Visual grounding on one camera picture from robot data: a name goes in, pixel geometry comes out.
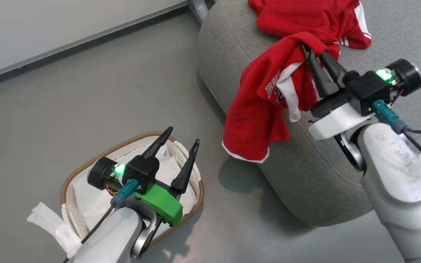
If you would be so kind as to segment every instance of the white cloth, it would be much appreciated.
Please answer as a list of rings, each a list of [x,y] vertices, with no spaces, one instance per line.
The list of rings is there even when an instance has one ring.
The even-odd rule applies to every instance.
[[[36,224],[50,233],[68,256],[72,257],[77,251],[77,246],[81,241],[80,238],[44,203],[39,203],[32,209],[32,213],[27,218],[27,221]]]

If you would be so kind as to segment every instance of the green led light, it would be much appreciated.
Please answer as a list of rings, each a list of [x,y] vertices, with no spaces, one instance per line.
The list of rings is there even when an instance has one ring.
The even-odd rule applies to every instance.
[[[394,76],[392,75],[391,71],[386,69],[386,68],[382,68],[382,69],[377,70],[376,75],[378,75],[380,78],[382,78],[384,81],[386,81],[390,84],[394,80]]]
[[[115,169],[113,170],[113,173],[115,175],[119,175],[119,174],[123,175],[125,168],[126,168],[126,165],[119,164],[118,166],[115,167]]]

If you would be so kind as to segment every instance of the gray fabric cushion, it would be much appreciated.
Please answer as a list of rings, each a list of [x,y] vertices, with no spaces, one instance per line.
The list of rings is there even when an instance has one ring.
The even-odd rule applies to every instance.
[[[362,1],[372,46],[342,48],[341,63],[360,73],[381,68],[398,58],[421,68],[421,1]],[[227,111],[242,70],[278,39],[264,34],[247,0],[220,0],[209,12],[199,35],[199,72]],[[395,110],[413,128],[421,129],[421,90],[401,98]],[[297,123],[286,120],[292,140],[271,145],[261,169],[287,208],[314,226],[342,223],[371,209],[359,180],[334,140],[312,141],[309,112]]]

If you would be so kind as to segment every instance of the gray floor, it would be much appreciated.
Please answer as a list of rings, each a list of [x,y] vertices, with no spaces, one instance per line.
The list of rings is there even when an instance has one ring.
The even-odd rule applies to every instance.
[[[309,228],[282,205],[258,167],[221,148],[223,115],[199,85],[199,25],[182,13],[131,35],[0,80],[0,263],[60,263],[54,238],[27,223],[44,202],[60,214],[60,188],[84,162],[140,133],[175,127],[200,138],[203,209],[144,263],[401,262],[374,213]]]

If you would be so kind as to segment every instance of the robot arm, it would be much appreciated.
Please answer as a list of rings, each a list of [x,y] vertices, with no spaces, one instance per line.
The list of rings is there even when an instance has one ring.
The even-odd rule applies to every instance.
[[[334,137],[347,159],[364,172],[361,183],[381,223],[406,262],[421,263],[421,146],[390,108],[399,96],[421,87],[418,69],[406,60],[360,76],[346,72],[323,53],[319,58],[329,80],[306,49],[316,88],[323,100],[311,108],[321,118],[309,127],[315,140]],[[364,125],[352,137],[346,131],[376,116],[382,123]]]
[[[155,155],[172,130],[167,128],[142,155],[125,165],[107,157],[92,165],[87,182],[113,196],[111,208],[82,240],[77,253],[65,262],[130,263],[131,257],[140,258],[147,250],[160,224],[179,225],[183,206],[178,200],[189,183],[200,141],[194,142],[171,185],[165,185],[155,179],[159,170]]]

